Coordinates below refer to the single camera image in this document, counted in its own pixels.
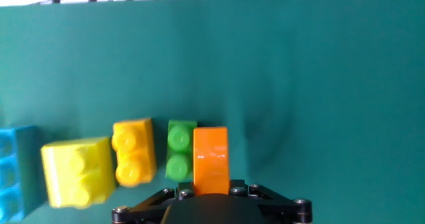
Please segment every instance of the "orange toy brick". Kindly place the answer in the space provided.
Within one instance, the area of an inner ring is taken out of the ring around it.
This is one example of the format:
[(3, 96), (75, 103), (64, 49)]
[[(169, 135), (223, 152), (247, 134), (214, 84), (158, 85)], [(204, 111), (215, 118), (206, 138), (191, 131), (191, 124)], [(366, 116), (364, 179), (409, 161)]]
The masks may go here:
[(157, 166), (150, 118), (115, 123), (112, 147), (117, 152), (118, 183), (135, 187), (153, 179)]
[(193, 185), (196, 195), (228, 194), (227, 128), (195, 128), (193, 130)]

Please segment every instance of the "lego brick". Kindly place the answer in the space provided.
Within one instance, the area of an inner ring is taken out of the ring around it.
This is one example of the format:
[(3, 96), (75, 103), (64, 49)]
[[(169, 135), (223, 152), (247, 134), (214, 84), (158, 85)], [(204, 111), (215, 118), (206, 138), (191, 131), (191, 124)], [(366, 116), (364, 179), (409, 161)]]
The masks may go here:
[(53, 142), (41, 148), (50, 206), (87, 208), (115, 190), (110, 139)]
[(157, 165), (150, 118), (115, 123), (112, 147), (117, 152), (116, 177), (122, 186), (135, 187), (153, 179)]
[(165, 177), (174, 181), (183, 181), (191, 176), (193, 130), (197, 126), (196, 121), (169, 121)]
[(0, 129), (0, 223), (21, 221), (46, 201), (36, 126)]
[(193, 185), (196, 195), (228, 194), (227, 128), (195, 128), (193, 130)]

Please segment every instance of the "teal surface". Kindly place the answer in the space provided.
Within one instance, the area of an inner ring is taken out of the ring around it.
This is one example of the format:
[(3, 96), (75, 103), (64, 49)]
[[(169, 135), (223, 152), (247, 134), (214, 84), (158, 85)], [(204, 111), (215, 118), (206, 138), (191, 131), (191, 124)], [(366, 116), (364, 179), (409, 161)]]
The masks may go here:
[(110, 223), (166, 180), (167, 121), (227, 126), (231, 178), (313, 201), (315, 223), (425, 220), (425, 0), (162, 0), (0, 9), (3, 125), (50, 139), (151, 116), (159, 171), (87, 210)]

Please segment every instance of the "plastic brick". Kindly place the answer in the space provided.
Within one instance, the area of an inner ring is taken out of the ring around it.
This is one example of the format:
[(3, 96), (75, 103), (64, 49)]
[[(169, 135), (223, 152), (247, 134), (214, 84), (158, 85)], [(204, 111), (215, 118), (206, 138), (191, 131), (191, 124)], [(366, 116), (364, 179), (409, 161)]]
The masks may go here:
[(228, 194), (227, 128), (195, 128), (193, 131), (193, 185), (196, 195)]
[(36, 126), (0, 129), (0, 223), (21, 221), (46, 201)]
[(109, 138), (53, 142), (41, 154), (50, 206), (83, 209), (114, 192)]
[(193, 130), (197, 126), (196, 121), (169, 121), (165, 177), (174, 181), (183, 181), (191, 176)]
[(153, 179), (157, 165), (150, 118), (115, 123), (112, 147), (117, 152), (116, 177), (122, 186), (135, 187)]

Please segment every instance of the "yellow toy brick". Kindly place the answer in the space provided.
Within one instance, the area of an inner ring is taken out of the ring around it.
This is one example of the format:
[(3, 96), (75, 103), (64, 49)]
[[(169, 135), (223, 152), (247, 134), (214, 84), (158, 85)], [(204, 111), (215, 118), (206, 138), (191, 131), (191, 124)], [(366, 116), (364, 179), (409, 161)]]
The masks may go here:
[(116, 177), (124, 187), (148, 183), (157, 171), (150, 118), (114, 124), (112, 147), (117, 152)]
[(87, 208), (115, 190), (109, 138), (53, 142), (41, 155), (52, 207)]

